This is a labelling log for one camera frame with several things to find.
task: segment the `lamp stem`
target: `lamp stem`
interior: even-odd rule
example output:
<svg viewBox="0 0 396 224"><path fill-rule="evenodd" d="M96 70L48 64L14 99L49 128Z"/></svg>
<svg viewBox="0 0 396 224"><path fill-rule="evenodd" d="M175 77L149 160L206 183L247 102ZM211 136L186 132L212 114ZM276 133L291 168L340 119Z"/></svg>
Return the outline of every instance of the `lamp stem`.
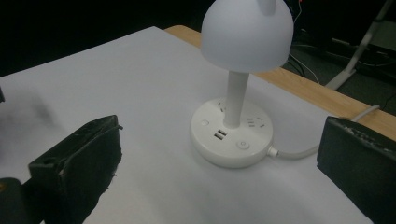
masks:
<svg viewBox="0 0 396 224"><path fill-rule="evenodd" d="M236 129L240 125L242 106L248 85L249 73L230 71L228 75L227 100L225 102L224 126Z"/></svg>

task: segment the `white lamp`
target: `white lamp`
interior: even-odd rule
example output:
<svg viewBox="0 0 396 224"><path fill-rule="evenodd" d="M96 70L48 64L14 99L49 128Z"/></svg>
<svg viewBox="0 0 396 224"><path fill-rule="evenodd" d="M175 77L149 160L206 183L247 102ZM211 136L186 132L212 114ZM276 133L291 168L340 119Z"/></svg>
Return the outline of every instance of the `white lamp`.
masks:
<svg viewBox="0 0 396 224"><path fill-rule="evenodd" d="M207 11L201 52L230 71L227 98L204 103L191 120L192 142L208 161L242 168L267 154L273 127L262 109L244 101L248 76L285 63L292 34L282 0L217 0Z"/></svg>

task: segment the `usb port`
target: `usb port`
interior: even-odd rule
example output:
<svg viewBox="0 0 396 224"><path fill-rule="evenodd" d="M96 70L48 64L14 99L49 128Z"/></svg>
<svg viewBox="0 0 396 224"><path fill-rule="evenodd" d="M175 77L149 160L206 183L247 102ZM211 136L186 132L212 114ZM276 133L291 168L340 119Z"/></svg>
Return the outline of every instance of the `usb port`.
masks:
<svg viewBox="0 0 396 224"><path fill-rule="evenodd" d="M224 132L223 130L218 130L218 132L219 133L221 133L222 135L224 135L224 136L226 136L227 135L227 133L226 132Z"/></svg>
<svg viewBox="0 0 396 224"><path fill-rule="evenodd" d="M219 135L218 133L215 133L215 137L217 137L219 140L223 139L223 136Z"/></svg>

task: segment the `round power strip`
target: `round power strip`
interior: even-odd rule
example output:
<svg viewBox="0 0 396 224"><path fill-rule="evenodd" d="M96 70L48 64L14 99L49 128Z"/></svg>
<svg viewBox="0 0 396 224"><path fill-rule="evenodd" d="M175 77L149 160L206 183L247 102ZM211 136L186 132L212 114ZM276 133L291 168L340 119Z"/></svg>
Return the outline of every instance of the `round power strip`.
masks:
<svg viewBox="0 0 396 224"><path fill-rule="evenodd" d="M208 161L227 168L252 165L267 154L273 141L273 125L258 106L245 101L240 126L224 126L225 99L201 105L191 120L191 139Z"/></svg>

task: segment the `wire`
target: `wire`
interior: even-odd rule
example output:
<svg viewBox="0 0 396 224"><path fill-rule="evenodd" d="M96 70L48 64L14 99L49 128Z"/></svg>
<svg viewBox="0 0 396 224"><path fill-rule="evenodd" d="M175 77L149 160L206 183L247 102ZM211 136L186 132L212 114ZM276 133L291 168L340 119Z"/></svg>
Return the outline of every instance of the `wire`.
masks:
<svg viewBox="0 0 396 224"><path fill-rule="evenodd" d="M379 108L379 105L373 105L373 106L369 107L368 109L364 110L363 112L359 113L359 115L356 116L355 118L353 118L351 121L357 122L358 120L360 120L361 118L363 118L367 114L377 110L378 108Z"/></svg>
<svg viewBox="0 0 396 224"><path fill-rule="evenodd" d="M294 70L296 70L296 71L299 73L299 75L300 75L301 77L304 77L303 72L302 72L301 70L299 70L293 63L291 63L290 61L288 61L288 64L290 64L290 66L293 67Z"/></svg>
<svg viewBox="0 0 396 224"><path fill-rule="evenodd" d="M296 45L292 45L292 47L303 47L303 48L317 49L317 47L315 47L315 46L305 45L305 44L296 44ZM336 53L331 53L329 51L325 51L325 53L330 54L330 55L335 56L335 57L339 57L339 58L344 58L344 59L349 59L349 60L351 59L351 57L347 57L347 56L336 54ZM393 61L393 62L390 62L390 63L376 64L376 63L364 63L361 60L359 60L358 63L361 63L361 64L366 65L366 66L371 66L371 67L383 67L383 66L388 66L388 65L395 64L396 61Z"/></svg>
<svg viewBox="0 0 396 224"><path fill-rule="evenodd" d="M289 55L290 55L290 57L291 57L292 59L294 59L297 63L299 63L300 65L302 65L304 68L306 68L306 70L308 70L308 71L315 77L315 79L317 80L317 83L320 85L318 76L317 76L309 67L307 67L305 64L303 64L302 62L300 62L300 61L299 61L296 57L294 57L291 53L290 53Z"/></svg>
<svg viewBox="0 0 396 224"><path fill-rule="evenodd" d="M359 119L361 119L364 116L366 116L367 114L377 110L378 108L379 108L379 105L370 106L369 108L367 108L364 111L362 111L361 113L359 113L359 115L357 115L351 121L357 122ZM283 152L283 151L279 151L273 147L270 147L270 149L268 150L268 154L273 157L277 156L277 157L287 159L287 160L299 160L299 159L303 159L305 157L308 157L308 156L311 156L311 155L317 153L318 150L319 150L319 145L311 147L306 151L297 152L297 153Z"/></svg>
<svg viewBox="0 0 396 224"><path fill-rule="evenodd" d="M381 107L381 109L384 110L385 107L387 107L388 102L389 102L393 97L395 97L395 96L396 96L396 92L393 93L390 97L388 97L388 99L385 101L385 103L384 103L384 105Z"/></svg>
<svg viewBox="0 0 396 224"><path fill-rule="evenodd" d="M297 65L300 67L300 69L302 71L302 77L305 77L305 71L304 71L303 67L301 66L301 64L299 62L297 62L294 58L291 58L291 59L294 60L297 63Z"/></svg>
<svg viewBox="0 0 396 224"><path fill-rule="evenodd" d="M293 24L295 24L297 22L298 18L300 17L301 13L303 12L303 10L301 9L301 1L297 0L297 2L298 2L299 12L298 12L298 15L296 16L296 18L294 19Z"/></svg>

